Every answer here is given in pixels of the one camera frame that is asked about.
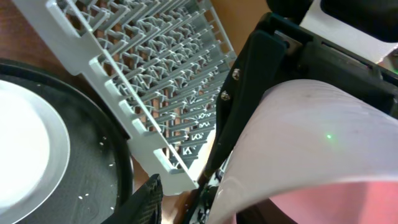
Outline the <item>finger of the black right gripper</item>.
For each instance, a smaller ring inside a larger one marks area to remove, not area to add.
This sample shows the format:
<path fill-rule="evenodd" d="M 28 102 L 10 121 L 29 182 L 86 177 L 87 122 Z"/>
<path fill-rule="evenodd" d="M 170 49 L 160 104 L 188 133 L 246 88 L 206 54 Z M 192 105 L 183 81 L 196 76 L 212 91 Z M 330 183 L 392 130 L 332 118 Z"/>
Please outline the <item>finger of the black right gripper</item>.
<path fill-rule="evenodd" d="M 286 50 L 283 40 L 266 31 L 250 34 L 217 97 L 215 140 L 184 223 L 193 223 L 194 216 L 199 218 L 197 223 L 204 223 L 208 217 L 218 190 L 210 180 L 221 180 L 217 170 L 230 156 L 264 92 L 271 87 Z"/>

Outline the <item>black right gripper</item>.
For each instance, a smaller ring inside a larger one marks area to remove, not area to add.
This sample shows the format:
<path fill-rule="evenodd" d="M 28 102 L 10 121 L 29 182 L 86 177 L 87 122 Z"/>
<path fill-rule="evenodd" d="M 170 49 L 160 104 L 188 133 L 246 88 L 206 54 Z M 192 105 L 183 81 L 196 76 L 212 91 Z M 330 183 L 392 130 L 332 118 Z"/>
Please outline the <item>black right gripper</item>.
<path fill-rule="evenodd" d="M 397 118 L 397 75 L 277 14 L 261 18 L 261 29 L 290 40 L 271 86 L 298 79 L 331 84 Z"/>

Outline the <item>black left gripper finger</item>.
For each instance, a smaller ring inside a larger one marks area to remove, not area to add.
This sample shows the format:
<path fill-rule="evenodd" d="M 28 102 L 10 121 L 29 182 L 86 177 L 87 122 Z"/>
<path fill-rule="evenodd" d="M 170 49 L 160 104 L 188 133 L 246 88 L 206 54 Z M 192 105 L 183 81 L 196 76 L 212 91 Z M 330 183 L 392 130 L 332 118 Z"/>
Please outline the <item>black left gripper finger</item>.
<path fill-rule="evenodd" d="M 154 174 L 101 224 L 161 224 L 163 189 Z"/>

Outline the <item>pink plastic cup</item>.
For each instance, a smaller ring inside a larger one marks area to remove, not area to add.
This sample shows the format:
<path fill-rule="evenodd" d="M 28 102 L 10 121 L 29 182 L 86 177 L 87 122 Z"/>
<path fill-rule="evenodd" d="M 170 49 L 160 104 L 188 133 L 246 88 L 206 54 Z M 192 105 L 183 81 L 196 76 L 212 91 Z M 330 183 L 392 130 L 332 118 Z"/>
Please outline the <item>pink plastic cup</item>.
<path fill-rule="evenodd" d="M 321 81 L 261 91 L 208 221 L 266 200 L 297 223 L 396 223 L 397 120 Z"/>

